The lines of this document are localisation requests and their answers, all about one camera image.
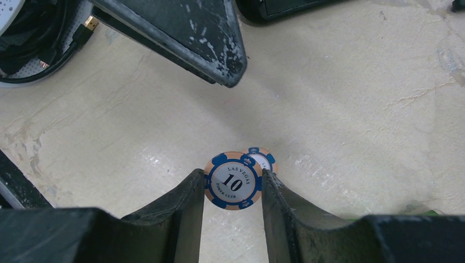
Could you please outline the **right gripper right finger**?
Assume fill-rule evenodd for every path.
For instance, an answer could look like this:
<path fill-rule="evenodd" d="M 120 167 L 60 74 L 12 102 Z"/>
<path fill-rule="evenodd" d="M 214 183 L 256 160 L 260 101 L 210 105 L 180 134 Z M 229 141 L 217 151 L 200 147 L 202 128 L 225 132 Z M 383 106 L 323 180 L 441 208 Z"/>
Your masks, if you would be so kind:
<path fill-rule="evenodd" d="M 464 262 L 462 215 L 339 218 L 265 170 L 262 206 L 270 262 Z"/>

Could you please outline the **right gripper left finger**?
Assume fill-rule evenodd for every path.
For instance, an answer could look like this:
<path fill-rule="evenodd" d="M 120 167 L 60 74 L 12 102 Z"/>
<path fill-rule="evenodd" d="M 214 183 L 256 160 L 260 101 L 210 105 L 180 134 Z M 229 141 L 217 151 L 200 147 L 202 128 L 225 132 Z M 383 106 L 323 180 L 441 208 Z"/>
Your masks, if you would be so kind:
<path fill-rule="evenodd" d="M 198 262 L 204 174 L 120 219 L 98 208 L 1 210 L 1 262 Z"/>

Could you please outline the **blue ten chip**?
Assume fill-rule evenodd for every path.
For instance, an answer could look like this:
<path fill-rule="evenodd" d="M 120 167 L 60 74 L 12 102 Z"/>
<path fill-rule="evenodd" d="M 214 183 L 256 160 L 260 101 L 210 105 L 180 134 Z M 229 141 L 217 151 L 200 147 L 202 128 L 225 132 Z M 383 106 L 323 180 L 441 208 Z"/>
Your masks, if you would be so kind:
<path fill-rule="evenodd" d="M 276 159 L 268 150 L 260 147 L 250 147 L 245 150 L 245 153 L 254 158 L 262 169 L 270 170 L 273 173 L 277 172 Z"/>
<path fill-rule="evenodd" d="M 246 209 L 262 196 L 262 168 L 246 153 L 220 153 L 206 164 L 203 172 L 206 197 L 222 209 Z"/>

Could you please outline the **black poker set case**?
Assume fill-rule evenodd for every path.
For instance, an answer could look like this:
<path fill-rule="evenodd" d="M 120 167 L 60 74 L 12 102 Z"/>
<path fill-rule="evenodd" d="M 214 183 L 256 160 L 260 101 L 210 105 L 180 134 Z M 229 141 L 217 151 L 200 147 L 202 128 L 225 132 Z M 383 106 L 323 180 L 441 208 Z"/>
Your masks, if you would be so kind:
<path fill-rule="evenodd" d="M 305 10 L 342 3 L 338 0 L 238 0 L 242 16 L 255 24 L 268 24 Z"/>

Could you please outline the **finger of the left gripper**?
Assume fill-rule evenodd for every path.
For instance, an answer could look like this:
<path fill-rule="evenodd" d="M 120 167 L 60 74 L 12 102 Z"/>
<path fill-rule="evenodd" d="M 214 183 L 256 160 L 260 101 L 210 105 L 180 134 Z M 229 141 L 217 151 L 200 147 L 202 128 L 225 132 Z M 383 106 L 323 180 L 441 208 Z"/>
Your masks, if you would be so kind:
<path fill-rule="evenodd" d="M 232 1 L 92 1 L 92 15 L 208 83 L 232 88 L 247 56 Z"/>

